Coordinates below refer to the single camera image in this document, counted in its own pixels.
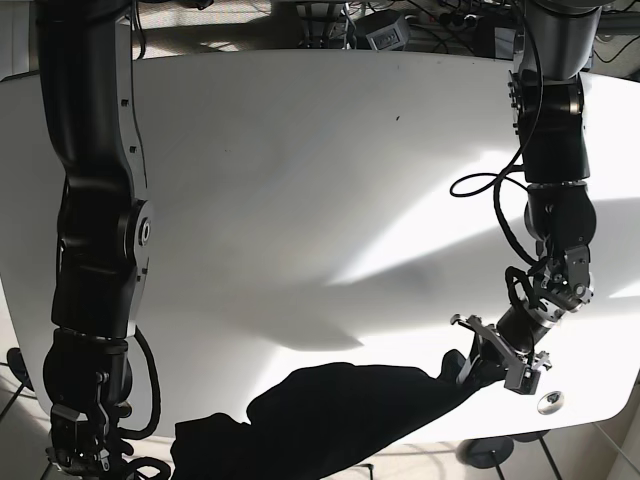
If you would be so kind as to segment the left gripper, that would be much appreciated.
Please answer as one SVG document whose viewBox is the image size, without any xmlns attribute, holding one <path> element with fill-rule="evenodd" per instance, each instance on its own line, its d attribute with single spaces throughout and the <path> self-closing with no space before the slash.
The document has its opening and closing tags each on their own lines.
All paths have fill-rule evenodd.
<svg viewBox="0 0 640 480">
<path fill-rule="evenodd" d="M 552 365 L 549 354 L 535 352 L 535 345 L 520 353 L 498 332 L 494 324 L 484 325 L 480 317 L 455 314 L 452 325 L 474 332 L 470 353 L 458 376 L 458 385 L 487 386 L 499 380 L 504 387 L 519 395 L 533 395 L 537 391 L 542 370 Z"/>
</svg>

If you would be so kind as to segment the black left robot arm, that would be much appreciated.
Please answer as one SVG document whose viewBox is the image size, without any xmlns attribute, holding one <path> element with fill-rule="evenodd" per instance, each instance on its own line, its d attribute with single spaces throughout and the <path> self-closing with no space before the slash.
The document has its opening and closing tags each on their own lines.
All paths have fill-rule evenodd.
<svg viewBox="0 0 640 480">
<path fill-rule="evenodd" d="M 537 343 L 565 314 L 592 300 L 589 245 L 597 220 L 586 183 L 590 169 L 580 72 L 603 7 L 601 1 L 512 4 L 522 22 L 508 83 L 520 146 L 487 187 L 507 242 L 528 268 L 506 269 L 510 307 L 497 323 L 485 325 L 475 315 L 452 317 L 453 324 L 474 333 L 456 379 L 460 385 L 503 381 L 512 392 L 534 394 L 542 370 L 551 367 Z M 524 221 L 536 242 L 535 255 L 517 241 L 500 205 L 501 186 L 515 172 L 526 181 Z"/>
</svg>

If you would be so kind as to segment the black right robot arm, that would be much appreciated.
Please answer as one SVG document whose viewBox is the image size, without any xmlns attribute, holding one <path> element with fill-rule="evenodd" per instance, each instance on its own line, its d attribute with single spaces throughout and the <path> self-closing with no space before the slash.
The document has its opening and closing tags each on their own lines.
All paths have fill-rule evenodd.
<svg viewBox="0 0 640 480">
<path fill-rule="evenodd" d="M 118 423 L 130 392 L 127 336 L 144 287 L 150 204 L 136 122 L 133 5 L 36 5 L 42 99 L 65 171 L 57 219 L 49 456 L 83 479 L 129 479 Z"/>
</svg>

